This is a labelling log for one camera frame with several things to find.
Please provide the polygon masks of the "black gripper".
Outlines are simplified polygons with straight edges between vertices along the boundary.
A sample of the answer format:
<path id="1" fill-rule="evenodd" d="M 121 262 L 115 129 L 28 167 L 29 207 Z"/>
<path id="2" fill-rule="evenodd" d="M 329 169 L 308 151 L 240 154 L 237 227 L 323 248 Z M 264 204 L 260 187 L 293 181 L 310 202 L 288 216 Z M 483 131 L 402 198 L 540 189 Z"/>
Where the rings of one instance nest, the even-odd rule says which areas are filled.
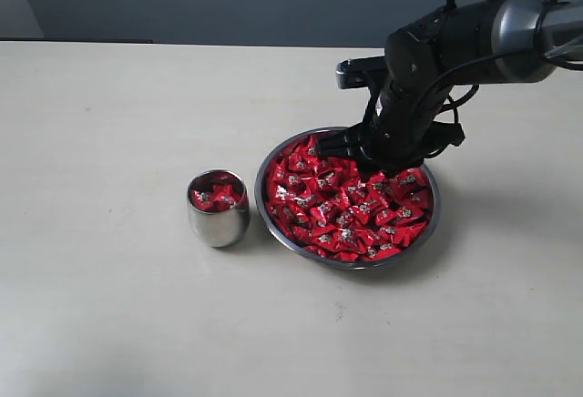
<path id="1" fill-rule="evenodd" d="M 382 173 L 386 178 L 419 168 L 427 158 L 465 140 L 461 124 L 437 122 L 452 87 L 437 86 L 427 94 L 387 77 L 371 116 L 360 128 L 322 132 L 317 136 L 320 158 L 359 159 L 363 180 Z"/>

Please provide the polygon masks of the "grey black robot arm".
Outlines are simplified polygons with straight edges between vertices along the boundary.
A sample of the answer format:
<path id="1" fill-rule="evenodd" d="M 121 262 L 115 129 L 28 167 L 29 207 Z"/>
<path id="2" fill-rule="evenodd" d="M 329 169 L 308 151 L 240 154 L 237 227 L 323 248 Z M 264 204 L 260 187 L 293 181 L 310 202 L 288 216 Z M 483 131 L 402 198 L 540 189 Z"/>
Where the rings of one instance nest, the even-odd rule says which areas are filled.
<path id="1" fill-rule="evenodd" d="M 456 111 L 482 85 L 537 83 L 582 68 L 582 4 L 493 0 L 440 8 L 391 33 L 380 56 L 336 67 L 341 89 L 368 88 L 360 123 L 319 137 L 322 158 L 395 175 L 465 139 Z"/>

